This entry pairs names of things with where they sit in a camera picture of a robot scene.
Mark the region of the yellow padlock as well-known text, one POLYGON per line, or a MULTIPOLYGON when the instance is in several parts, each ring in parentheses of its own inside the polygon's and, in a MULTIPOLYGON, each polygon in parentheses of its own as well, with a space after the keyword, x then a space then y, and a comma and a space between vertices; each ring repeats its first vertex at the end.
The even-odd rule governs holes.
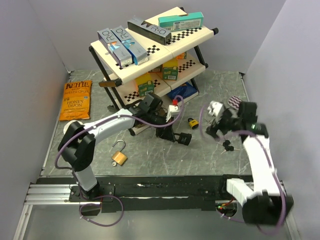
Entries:
POLYGON ((189 127, 192 130, 195 130, 195 129, 197 129, 199 127, 199 122, 196 119, 190 117, 190 118, 187 119, 187 121, 188 121, 189 127))

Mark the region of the black-headed key bunch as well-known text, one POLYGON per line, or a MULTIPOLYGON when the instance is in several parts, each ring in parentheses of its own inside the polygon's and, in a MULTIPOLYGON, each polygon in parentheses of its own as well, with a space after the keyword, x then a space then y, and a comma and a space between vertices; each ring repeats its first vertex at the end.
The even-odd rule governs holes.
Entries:
POLYGON ((235 150, 235 147, 231 145, 231 142, 229 140, 225 140, 223 143, 219 143, 219 145, 222 145, 224 147, 225 152, 233 152, 235 150))

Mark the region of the black round padlock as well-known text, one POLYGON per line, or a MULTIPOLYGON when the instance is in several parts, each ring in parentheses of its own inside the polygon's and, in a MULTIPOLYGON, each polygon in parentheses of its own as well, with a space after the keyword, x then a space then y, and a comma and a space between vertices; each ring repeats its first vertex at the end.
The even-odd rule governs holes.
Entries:
POLYGON ((182 144, 185 146, 188 146, 191 142, 191 139, 192 139, 192 135, 190 133, 184 133, 184 132, 174 133, 174 136, 176 137, 175 141, 178 144, 182 144))

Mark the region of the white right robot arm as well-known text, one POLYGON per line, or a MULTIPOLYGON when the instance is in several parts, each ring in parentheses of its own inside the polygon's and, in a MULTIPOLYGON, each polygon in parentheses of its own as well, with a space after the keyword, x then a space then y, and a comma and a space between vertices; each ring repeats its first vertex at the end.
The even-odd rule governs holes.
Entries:
POLYGON ((207 107, 213 121, 206 133, 215 140, 235 134, 241 138, 251 168, 253 187, 239 176, 228 176, 218 187, 223 199, 234 197, 242 207, 246 224, 281 226, 294 205, 291 195, 285 193, 270 151, 270 136, 265 124, 258 122, 257 104, 241 101, 236 115, 222 102, 211 101, 207 107))

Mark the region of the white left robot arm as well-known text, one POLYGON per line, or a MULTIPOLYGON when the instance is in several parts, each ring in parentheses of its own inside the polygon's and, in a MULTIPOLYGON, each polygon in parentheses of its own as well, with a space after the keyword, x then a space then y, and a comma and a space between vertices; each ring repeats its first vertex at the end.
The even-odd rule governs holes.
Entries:
POLYGON ((110 116, 85 124, 75 121, 68 126, 56 157, 69 163, 68 169, 87 201, 95 200, 100 192, 100 184, 91 167, 96 145, 138 124, 160 129, 171 126, 181 115, 183 107, 171 104, 167 107, 166 116, 161 116, 162 104, 158 95, 149 93, 138 103, 126 105, 110 116))

